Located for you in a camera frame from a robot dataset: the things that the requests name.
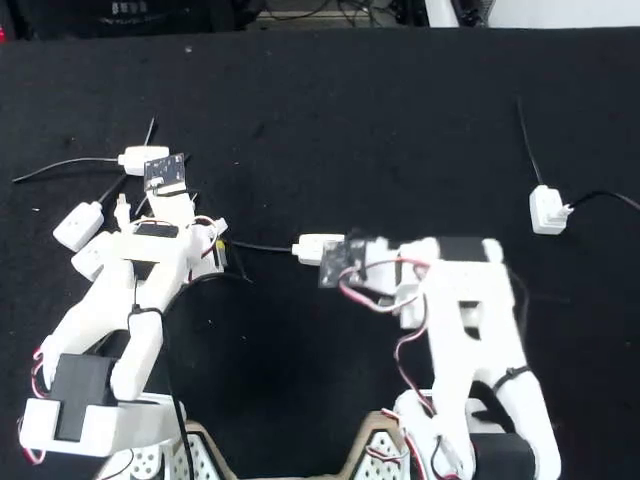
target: black surface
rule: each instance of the black surface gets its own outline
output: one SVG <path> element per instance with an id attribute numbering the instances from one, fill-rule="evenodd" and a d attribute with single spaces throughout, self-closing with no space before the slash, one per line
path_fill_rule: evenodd
<path id="1" fill-rule="evenodd" d="M 152 115 L 157 143 L 194 156 L 187 181 L 202 192 L 200 211 L 224 215 L 235 239 L 290 245 L 299 233 L 353 227 L 397 239 L 500 239 L 531 289 L 528 360 L 565 477 L 633 476 L 638 216 L 604 199 L 576 211 L 563 235 L 535 236 L 535 177 L 514 95 L 544 177 L 567 201 L 593 188 L 640 198 L 639 48 L 640 31 L 628 29 L 0 48 L 4 477 L 88 478 L 97 468 L 53 454 L 29 468 L 15 419 L 33 349 L 88 287 L 51 232 L 117 174 L 98 173 L 113 168 L 103 165 L 18 186 L 9 178 L 53 160 L 116 155 L 142 142 Z M 131 201 L 141 183 L 129 182 L 139 195 Z M 255 287 L 200 285 L 168 319 L 190 382 L 178 391 L 240 476 L 335 472 L 365 412 L 391 407 L 402 390 L 397 321 L 319 290 L 317 270 L 293 258 L 242 253 Z M 427 359 L 411 353 L 414 366 Z M 412 370 L 428 380 L 427 368 Z"/>

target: connector plug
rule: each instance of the connector plug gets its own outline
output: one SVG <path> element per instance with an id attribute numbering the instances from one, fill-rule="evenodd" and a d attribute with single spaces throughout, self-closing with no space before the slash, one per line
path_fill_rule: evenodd
<path id="1" fill-rule="evenodd" d="M 334 233 L 311 233 L 300 235 L 298 243 L 291 246 L 291 253 L 298 257 L 303 265 L 318 266 L 322 261 L 322 252 L 327 242 L 342 242 L 344 235 Z"/>
<path id="2" fill-rule="evenodd" d="M 118 155 L 118 163 L 124 167 L 128 175 L 141 177 L 144 175 L 144 164 L 150 160 L 157 160 L 169 156 L 169 147 L 157 145 L 139 145 L 127 147 L 124 153 Z"/>

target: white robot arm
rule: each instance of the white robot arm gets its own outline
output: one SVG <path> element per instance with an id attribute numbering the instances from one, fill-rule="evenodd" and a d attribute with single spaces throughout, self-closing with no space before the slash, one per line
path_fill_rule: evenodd
<path id="1" fill-rule="evenodd" d="M 411 390 L 398 398 L 395 410 L 429 478 L 470 480 L 482 470 L 477 459 L 486 439 L 471 436 L 465 413 L 473 381 L 492 388 L 513 421 L 516 440 L 526 442 L 530 452 L 523 455 L 532 453 L 534 460 L 530 478 L 559 477 L 560 455 L 540 385 L 527 366 L 497 241 L 426 238 L 397 248 L 382 238 L 333 243 L 325 247 L 320 285 L 339 287 L 368 306 L 371 300 L 352 287 L 391 297 L 391 306 L 374 310 L 399 315 L 403 328 L 428 328 L 435 378 L 429 408 Z M 522 447 L 514 439 L 500 447 L 503 465 L 517 454 L 510 448 Z M 495 445 L 500 437 L 490 440 Z M 431 468 L 432 457 L 439 469 Z"/>
<path id="2" fill-rule="evenodd" d="M 24 447 L 107 456 L 179 435 L 170 398 L 143 390 L 162 313 L 183 284 L 222 271 L 216 240 L 226 224 L 194 214 L 182 155 L 148 162 L 145 188 L 154 217 L 118 219 L 102 272 L 37 352 L 51 396 L 28 400 Z M 130 335 L 119 359 L 84 355 L 116 330 Z"/>

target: white power adapter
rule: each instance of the white power adapter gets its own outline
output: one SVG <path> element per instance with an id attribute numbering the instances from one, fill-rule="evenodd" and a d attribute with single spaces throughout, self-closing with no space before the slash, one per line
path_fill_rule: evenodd
<path id="1" fill-rule="evenodd" d="M 573 209 L 562 203 L 560 192 L 546 185 L 538 185 L 529 195 L 531 226 L 541 235 L 559 235 L 567 227 Z"/>
<path id="2" fill-rule="evenodd" d="M 111 245 L 111 233 L 102 232 L 71 257 L 71 264 L 82 276 L 93 282 L 104 267 L 105 257 Z"/>
<path id="3" fill-rule="evenodd" d="M 65 247 L 77 252 L 91 240 L 102 222 L 102 205 L 99 202 L 82 202 L 60 222 L 53 236 Z"/>
<path id="4" fill-rule="evenodd" d="M 127 147 L 124 153 L 118 155 L 118 163 L 124 167 L 128 175 L 141 177 L 144 175 L 144 164 L 150 160 L 157 160 L 169 156 L 169 147 L 158 145 L 138 145 Z"/>
<path id="5" fill-rule="evenodd" d="M 327 242 L 342 242 L 344 235 L 335 233 L 310 233 L 300 235 L 298 243 L 291 246 L 291 253 L 304 265 L 318 266 L 322 261 L 324 245 Z"/>

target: black cable tie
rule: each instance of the black cable tie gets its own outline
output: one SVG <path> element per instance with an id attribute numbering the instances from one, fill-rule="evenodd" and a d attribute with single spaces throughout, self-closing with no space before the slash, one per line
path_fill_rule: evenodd
<path id="1" fill-rule="evenodd" d="M 514 378 L 519 377 L 523 373 L 530 372 L 531 367 L 529 365 L 523 365 L 522 367 L 517 368 L 507 368 L 507 372 L 498 379 L 495 385 L 491 388 L 493 390 L 494 395 L 498 394 L 498 390 L 507 383 L 509 380 L 513 380 Z"/>

